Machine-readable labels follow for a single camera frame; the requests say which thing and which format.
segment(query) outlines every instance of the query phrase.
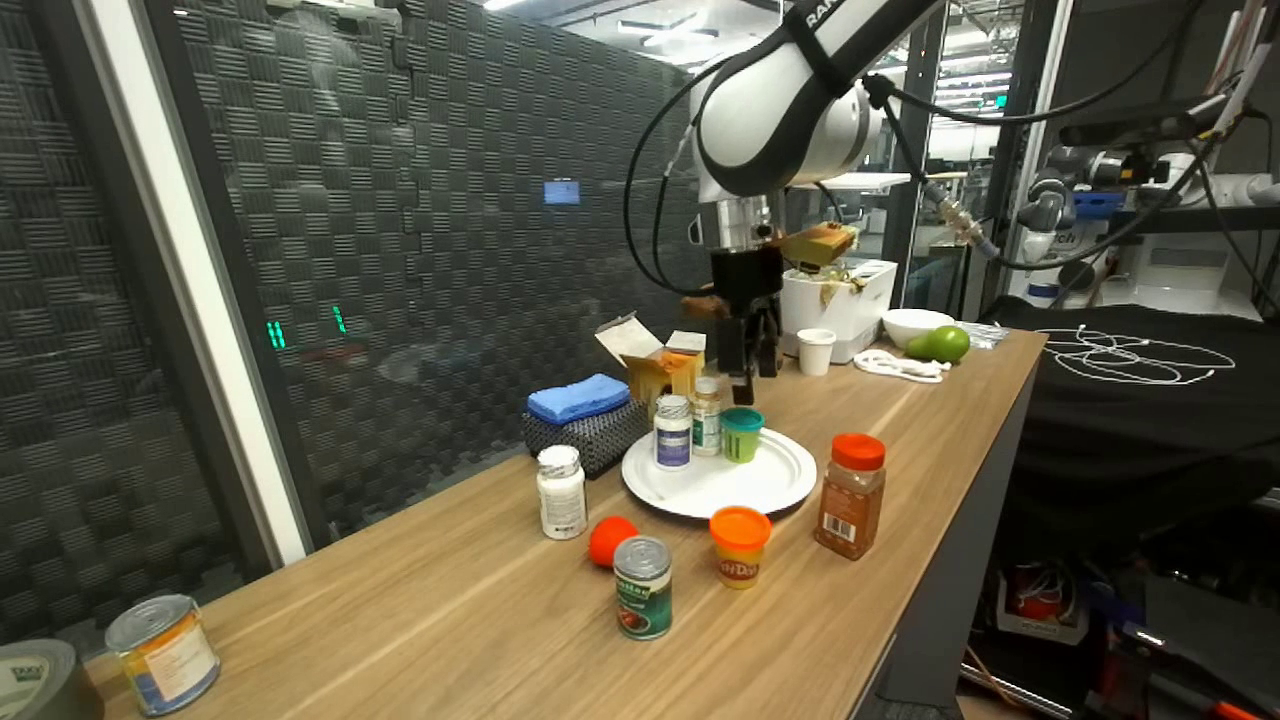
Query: lime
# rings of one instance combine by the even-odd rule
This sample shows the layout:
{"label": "lime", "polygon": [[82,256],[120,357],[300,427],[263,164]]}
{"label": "lime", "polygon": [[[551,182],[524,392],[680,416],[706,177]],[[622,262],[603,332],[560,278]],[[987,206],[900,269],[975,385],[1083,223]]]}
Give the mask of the lime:
{"label": "lime", "polygon": [[965,354],[970,354],[970,332],[960,323],[945,323],[945,327],[923,338],[923,357],[930,359],[960,364]]}

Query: red cap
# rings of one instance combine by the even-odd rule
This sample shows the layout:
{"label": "red cap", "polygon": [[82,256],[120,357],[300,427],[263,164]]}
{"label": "red cap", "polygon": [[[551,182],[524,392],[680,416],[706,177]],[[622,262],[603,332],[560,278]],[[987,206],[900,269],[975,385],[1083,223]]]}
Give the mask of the red cap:
{"label": "red cap", "polygon": [[834,456],[838,456],[838,463],[845,463],[851,472],[885,467],[885,444],[877,435],[865,435],[865,432],[841,432],[834,441]]}

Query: wooden tabletop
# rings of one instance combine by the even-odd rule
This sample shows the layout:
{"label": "wooden tabletop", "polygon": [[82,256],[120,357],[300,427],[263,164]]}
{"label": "wooden tabletop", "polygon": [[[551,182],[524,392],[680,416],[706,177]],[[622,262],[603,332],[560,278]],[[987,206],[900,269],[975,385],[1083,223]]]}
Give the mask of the wooden tabletop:
{"label": "wooden tabletop", "polygon": [[[970,354],[937,390],[838,367],[765,385],[768,427],[823,472],[845,427],[888,444],[881,542],[813,542],[816,496],[781,519],[760,582],[724,587],[699,523],[643,513],[609,472],[590,519],[630,513],[671,545],[676,626],[630,641],[585,542],[538,523],[511,456],[203,607],[220,681],[183,718],[845,718],[1030,385],[1041,338]],[[139,718],[113,658],[88,666],[109,718]]]}

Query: orange cup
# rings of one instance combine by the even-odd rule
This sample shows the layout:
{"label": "orange cup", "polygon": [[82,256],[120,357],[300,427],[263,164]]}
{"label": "orange cup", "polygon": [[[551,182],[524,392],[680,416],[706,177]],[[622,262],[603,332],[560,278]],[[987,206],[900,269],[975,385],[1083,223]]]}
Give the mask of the orange cup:
{"label": "orange cup", "polygon": [[713,515],[709,531],[720,577],[734,587],[747,587],[760,577],[765,549],[773,536],[768,515],[745,503],[728,503]]}

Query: bowl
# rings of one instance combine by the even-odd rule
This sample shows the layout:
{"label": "bowl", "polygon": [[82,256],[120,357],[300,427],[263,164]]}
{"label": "bowl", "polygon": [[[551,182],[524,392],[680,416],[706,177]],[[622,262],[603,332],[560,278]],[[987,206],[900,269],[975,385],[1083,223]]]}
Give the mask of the bowl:
{"label": "bowl", "polygon": [[922,340],[945,323],[958,323],[958,316],[931,310],[892,310],[881,316],[881,323],[900,354],[922,357]]}

